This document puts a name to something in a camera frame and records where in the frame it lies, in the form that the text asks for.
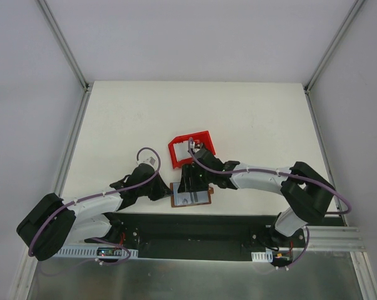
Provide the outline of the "silver VIP card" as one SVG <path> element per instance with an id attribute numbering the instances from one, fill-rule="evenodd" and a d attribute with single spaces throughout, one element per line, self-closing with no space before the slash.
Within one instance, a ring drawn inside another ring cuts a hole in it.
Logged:
<path id="1" fill-rule="evenodd" d="M 193 192 L 192 197 L 195 204 L 205 204 L 210 202 L 207 191 Z"/>
<path id="2" fill-rule="evenodd" d="M 177 193 L 174 197 L 175 206 L 185 206 L 193 203 L 193 197 L 190 192 Z"/>

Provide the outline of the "brown leather card holder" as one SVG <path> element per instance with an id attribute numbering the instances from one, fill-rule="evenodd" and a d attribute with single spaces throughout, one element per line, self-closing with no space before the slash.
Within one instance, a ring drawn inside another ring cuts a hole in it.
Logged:
<path id="1" fill-rule="evenodd" d="M 178 192 L 179 183 L 172 182 L 170 190 L 173 192 L 171 195 L 171 207 L 183 208 L 191 206 L 201 206 L 211 204 L 211 196 L 214 194 L 214 189 L 209 187 L 207 191 L 200 192 Z"/>

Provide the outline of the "red plastic bin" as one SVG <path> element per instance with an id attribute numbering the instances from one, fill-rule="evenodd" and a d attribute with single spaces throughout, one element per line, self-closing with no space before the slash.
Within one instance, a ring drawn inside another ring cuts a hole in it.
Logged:
<path id="1" fill-rule="evenodd" d="M 191 134 L 176 136 L 168 143 L 169 155 L 173 169 L 181 169 L 183 165 L 190 164 L 193 159 L 189 153 L 189 142 L 203 143 L 203 146 L 212 154 L 216 154 L 209 131 L 200 131 Z"/>

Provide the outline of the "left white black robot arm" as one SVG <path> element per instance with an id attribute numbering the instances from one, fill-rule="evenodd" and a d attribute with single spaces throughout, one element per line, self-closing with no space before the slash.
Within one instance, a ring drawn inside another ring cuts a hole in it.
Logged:
<path id="1" fill-rule="evenodd" d="M 108 192 L 82 199 L 45 195 L 16 229 L 29 256 L 45 261 L 63 246 L 80 241 L 101 239 L 123 244 L 125 228 L 113 213 L 134 205 L 141 197 L 157 201 L 172 195 L 159 173 L 146 163 L 109 186 Z"/>

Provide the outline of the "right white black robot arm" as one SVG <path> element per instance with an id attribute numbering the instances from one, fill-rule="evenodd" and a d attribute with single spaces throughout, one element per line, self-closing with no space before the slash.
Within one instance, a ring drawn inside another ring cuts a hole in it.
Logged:
<path id="1" fill-rule="evenodd" d="M 270 241 L 284 246 L 303 226 L 321 222 L 333 198 L 333 187 L 305 162 L 282 170 L 261 169 L 239 161 L 222 162 L 202 148 L 194 161 L 182 166 L 179 193 L 206 191 L 210 184 L 221 189 L 256 189 L 285 198 L 289 208 L 278 214 L 269 229 Z"/>

